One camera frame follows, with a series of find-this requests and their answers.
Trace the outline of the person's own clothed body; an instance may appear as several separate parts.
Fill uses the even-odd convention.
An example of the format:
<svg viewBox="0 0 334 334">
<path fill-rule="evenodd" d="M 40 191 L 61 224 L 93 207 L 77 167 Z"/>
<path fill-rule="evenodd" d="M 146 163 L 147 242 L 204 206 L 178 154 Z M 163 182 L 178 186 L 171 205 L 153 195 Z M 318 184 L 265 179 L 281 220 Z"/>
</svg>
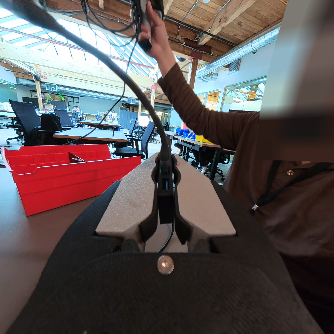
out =
<svg viewBox="0 0 334 334">
<path fill-rule="evenodd" d="M 262 225 L 325 333 L 333 333 L 334 171 L 315 162 L 236 151 L 226 190 Z"/>
</svg>

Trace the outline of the red plastic bin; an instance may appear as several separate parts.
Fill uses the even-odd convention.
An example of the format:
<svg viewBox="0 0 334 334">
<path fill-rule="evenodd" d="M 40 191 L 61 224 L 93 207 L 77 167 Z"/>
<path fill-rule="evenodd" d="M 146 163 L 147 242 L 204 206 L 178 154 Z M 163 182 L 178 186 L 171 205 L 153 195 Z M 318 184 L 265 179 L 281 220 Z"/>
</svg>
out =
<svg viewBox="0 0 334 334">
<path fill-rule="evenodd" d="M 112 159 L 107 144 L 1 148 L 27 216 L 99 196 L 141 164 Z"/>
</svg>

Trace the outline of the black office chair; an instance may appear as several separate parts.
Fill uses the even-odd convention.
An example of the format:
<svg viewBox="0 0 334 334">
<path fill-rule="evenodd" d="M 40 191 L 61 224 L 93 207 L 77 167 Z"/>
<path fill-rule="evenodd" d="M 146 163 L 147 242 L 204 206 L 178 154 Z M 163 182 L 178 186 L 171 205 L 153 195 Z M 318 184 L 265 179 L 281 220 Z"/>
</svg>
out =
<svg viewBox="0 0 334 334">
<path fill-rule="evenodd" d="M 41 120 L 31 102 L 18 102 L 9 99 L 24 134 L 24 146 L 41 146 L 42 135 L 39 132 Z"/>
<path fill-rule="evenodd" d="M 54 113 L 55 113 L 56 116 L 58 116 L 60 118 L 60 123 L 61 123 L 61 126 L 63 128 L 65 128 L 65 127 L 74 128 L 75 127 L 73 125 L 72 121 L 71 121 L 71 118 L 70 118 L 67 110 L 61 110 L 61 109 L 56 108 L 54 110 Z"/>
</svg>

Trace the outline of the dark blue office chair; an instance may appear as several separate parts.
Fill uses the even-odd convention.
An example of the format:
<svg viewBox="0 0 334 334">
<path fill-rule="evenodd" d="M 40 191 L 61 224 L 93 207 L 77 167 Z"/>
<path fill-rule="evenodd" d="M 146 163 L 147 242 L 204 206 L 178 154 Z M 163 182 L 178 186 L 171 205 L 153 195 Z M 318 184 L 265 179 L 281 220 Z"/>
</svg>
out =
<svg viewBox="0 0 334 334">
<path fill-rule="evenodd" d="M 155 128 L 154 122 L 149 122 L 148 126 L 141 138 L 135 137 L 134 135 L 126 134 L 127 139 L 131 141 L 132 147 L 126 146 L 122 148 L 116 148 L 114 155 L 117 157 L 135 157 L 140 156 L 141 159 L 148 158 L 148 142 Z"/>
</svg>

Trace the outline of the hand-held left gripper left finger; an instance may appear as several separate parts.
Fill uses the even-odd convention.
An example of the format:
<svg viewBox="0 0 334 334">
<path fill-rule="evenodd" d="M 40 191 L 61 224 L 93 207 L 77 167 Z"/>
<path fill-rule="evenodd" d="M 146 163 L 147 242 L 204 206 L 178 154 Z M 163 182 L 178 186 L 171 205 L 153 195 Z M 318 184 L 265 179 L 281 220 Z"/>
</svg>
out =
<svg viewBox="0 0 334 334">
<path fill-rule="evenodd" d="M 122 178 L 97 228 L 99 236 L 133 239 L 141 251 L 158 222 L 157 185 L 159 153 Z"/>
</svg>

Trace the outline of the black USB hub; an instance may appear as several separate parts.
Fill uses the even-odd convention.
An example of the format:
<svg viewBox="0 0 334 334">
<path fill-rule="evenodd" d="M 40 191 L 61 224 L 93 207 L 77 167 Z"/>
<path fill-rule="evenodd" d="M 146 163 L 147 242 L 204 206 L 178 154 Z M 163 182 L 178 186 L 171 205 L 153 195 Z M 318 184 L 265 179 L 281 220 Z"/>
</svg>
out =
<svg viewBox="0 0 334 334">
<path fill-rule="evenodd" d="M 161 177 L 158 182 L 158 212 L 160 224 L 174 222 L 174 187 L 169 177 Z"/>
</svg>

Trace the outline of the green plant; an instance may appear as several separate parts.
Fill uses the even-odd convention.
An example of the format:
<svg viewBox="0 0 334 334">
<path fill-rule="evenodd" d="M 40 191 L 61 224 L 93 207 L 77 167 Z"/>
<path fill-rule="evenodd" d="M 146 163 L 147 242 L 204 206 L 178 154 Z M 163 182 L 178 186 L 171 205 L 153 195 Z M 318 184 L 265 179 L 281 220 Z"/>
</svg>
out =
<svg viewBox="0 0 334 334">
<path fill-rule="evenodd" d="M 51 101 L 65 102 L 65 97 L 58 92 L 45 92 L 43 93 L 46 103 L 51 103 Z"/>
</svg>

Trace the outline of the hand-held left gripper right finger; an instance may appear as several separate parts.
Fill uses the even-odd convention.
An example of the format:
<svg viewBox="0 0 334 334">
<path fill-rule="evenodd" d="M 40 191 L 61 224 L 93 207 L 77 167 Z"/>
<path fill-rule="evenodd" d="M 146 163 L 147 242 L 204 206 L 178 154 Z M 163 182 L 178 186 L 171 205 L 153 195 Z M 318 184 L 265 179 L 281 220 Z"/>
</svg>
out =
<svg viewBox="0 0 334 334">
<path fill-rule="evenodd" d="M 174 167 L 175 231 L 181 244 L 235 236 L 236 230 L 211 181 L 180 156 Z"/>
</svg>

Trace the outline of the silver ventilation duct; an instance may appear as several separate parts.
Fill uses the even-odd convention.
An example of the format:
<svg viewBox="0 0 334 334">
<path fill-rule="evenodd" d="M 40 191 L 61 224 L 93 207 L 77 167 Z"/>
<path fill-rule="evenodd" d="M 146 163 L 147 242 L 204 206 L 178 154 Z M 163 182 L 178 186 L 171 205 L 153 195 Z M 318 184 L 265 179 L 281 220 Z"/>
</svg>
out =
<svg viewBox="0 0 334 334">
<path fill-rule="evenodd" d="M 196 78 L 200 81 L 210 81 L 211 79 L 206 79 L 206 77 L 210 76 L 211 73 L 215 73 L 216 70 L 274 43 L 278 38 L 280 27 L 281 22 L 278 22 L 267 30 L 232 48 L 219 58 L 199 67 L 196 72 Z"/>
</svg>

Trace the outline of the black backpack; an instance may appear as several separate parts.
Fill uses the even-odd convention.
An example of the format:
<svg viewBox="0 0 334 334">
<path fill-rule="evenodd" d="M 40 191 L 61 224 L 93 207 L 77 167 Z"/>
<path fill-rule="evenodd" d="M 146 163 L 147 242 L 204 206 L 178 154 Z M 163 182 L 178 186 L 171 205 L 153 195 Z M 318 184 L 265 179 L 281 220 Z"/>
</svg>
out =
<svg viewBox="0 0 334 334">
<path fill-rule="evenodd" d="M 53 134 L 63 131 L 60 118 L 56 114 L 44 113 L 40 116 L 40 120 L 40 130 L 45 140 L 54 140 Z"/>
</svg>

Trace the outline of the person's right forearm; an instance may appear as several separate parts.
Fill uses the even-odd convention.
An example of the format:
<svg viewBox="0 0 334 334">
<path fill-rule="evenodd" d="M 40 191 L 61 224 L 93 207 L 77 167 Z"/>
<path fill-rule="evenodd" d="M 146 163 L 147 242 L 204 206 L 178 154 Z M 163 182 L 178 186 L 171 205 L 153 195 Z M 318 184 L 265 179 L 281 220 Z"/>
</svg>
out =
<svg viewBox="0 0 334 334">
<path fill-rule="evenodd" d="M 218 112 L 207 109 L 182 75 L 178 64 L 158 81 L 182 121 L 213 144 L 241 153 L 256 152 L 259 112 Z"/>
</svg>

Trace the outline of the dark top office desk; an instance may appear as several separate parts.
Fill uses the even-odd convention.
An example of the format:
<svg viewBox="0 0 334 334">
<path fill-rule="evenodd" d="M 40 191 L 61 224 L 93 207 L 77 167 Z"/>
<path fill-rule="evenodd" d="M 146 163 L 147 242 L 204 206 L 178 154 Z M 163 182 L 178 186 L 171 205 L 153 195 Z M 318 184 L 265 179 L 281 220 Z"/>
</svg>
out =
<svg viewBox="0 0 334 334">
<path fill-rule="evenodd" d="M 54 138 L 61 139 L 79 139 L 83 137 L 82 140 L 89 141 L 102 141 L 106 143 L 112 142 L 127 142 L 125 134 L 121 131 L 111 131 L 111 130 L 100 130 L 100 129 L 89 129 L 89 128 L 74 128 L 66 131 L 61 131 L 53 134 Z"/>
</svg>

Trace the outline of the person's right hand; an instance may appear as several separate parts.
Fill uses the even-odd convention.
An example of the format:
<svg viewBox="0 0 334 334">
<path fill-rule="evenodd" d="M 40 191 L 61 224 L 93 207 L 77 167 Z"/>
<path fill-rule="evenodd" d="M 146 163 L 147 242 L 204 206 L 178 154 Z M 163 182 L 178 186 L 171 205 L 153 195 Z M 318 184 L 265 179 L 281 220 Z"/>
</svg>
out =
<svg viewBox="0 0 334 334">
<path fill-rule="evenodd" d="M 169 45 L 164 20 L 153 10 L 150 1 L 147 2 L 146 12 L 151 27 L 149 38 L 152 47 L 149 51 L 149 55 L 157 61 L 161 75 L 165 77 L 177 62 Z"/>
</svg>

